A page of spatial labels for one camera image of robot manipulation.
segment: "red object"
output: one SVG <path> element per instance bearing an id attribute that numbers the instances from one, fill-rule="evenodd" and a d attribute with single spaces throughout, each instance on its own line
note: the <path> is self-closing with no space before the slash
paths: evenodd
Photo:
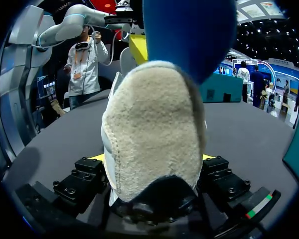
<path id="1" fill-rule="evenodd" d="M 90 3 L 98 11 L 108 12 L 115 14 L 115 1 L 114 0 L 90 0 Z"/>

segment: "white jacket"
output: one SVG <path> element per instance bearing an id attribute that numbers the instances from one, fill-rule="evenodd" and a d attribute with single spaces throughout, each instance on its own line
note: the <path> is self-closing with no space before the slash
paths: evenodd
<path id="1" fill-rule="evenodd" d="M 243 78 L 244 85 L 247 84 L 250 81 L 249 70 L 247 68 L 239 68 L 237 77 Z"/>
<path id="2" fill-rule="evenodd" d="M 75 66 L 75 45 L 69 51 L 68 63 L 65 66 L 71 66 L 71 79 L 69 82 L 69 96 L 78 96 L 94 93 L 100 90 L 99 85 L 99 62 L 104 62 L 108 58 L 108 51 L 101 41 L 94 44 L 92 37 L 89 43 L 91 47 L 87 50 L 77 52 L 77 65 L 81 67 L 81 78 L 74 79 Z"/>

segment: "black ceiling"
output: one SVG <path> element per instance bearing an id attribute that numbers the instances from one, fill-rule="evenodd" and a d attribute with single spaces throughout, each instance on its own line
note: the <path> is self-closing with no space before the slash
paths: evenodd
<path id="1" fill-rule="evenodd" d="M 277 58 L 298 67 L 298 47 L 297 34 L 289 21 L 272 18 L 239 24 L 233 49 L 254 59 Z"/>

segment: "green stripe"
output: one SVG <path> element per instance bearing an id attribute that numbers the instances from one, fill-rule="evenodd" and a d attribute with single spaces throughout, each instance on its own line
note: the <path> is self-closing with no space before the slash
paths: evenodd
<path id="1" fill-rule="evenodd" d="M 273 197 L 269 194 L 267 195 L 257 206 L 255 206 L 247 215 L 252 218 L 255 216 Z"/>
<path id="2" fill-rule="evenodd" d="M 253 218 L 254 215 L 256 215 L 256 213 L 255 213 L 253 210 L 251 210 L 249 213 L 247 213 L 247 215 L 248 215 L 250 218 Z"/>

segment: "badge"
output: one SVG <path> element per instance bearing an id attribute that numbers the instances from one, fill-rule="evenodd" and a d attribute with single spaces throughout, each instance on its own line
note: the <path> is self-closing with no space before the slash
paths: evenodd
<path id="1" fill-rule="evenodd" d="M 78 80 L 81 78 L 81 65 L 77 65 L 75 68 L 74 68 L 74 72 L 73 72 L 73 79 L 74 80 Z"/>

